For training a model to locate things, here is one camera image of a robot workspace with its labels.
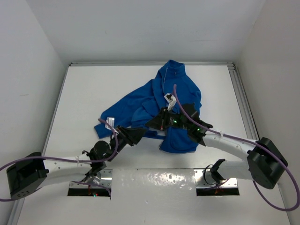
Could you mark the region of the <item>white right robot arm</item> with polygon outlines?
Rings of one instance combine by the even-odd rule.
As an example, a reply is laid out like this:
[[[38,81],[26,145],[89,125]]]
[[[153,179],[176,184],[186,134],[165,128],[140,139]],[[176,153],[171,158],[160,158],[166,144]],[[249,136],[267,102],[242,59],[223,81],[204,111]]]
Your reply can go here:
[[[288,162],[270,139],[237,140],[219,132],[209,132],[213,126],[200,120],[193,104],[184,104],[182,107],[180,113],[162,108],[146,126],[162,131],[168,128],[184,129],[193,142],[240,158],[236,162],[219,159],[208,172],[204,172],[206,183],[214,185],[230,178],[239,178],[254,180],[266,189],[274,188]]]

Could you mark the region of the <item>blue zip-up jacket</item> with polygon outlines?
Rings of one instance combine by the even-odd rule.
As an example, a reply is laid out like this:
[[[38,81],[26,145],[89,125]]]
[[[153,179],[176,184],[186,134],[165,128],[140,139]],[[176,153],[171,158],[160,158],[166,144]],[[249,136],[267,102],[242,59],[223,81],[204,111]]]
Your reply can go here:
[[[164,96],[173,92],[174,85],[177,86],[181,105],[194,104],[196,110],[200,109],[201,92],[186,74],[185,65],[168,60],[155,78],[121,98],[102,112],[100,118],[105,120],[113,117],[116,126],[146,128],[146,122],[157,116],[161,108],[168,106]],[[161,139],[160,149],[168,153],[190,153],[196,151],[198,146],[188,137],[186,130],[179,128],[169,127],[164,136],[148,129],[145,137]]]

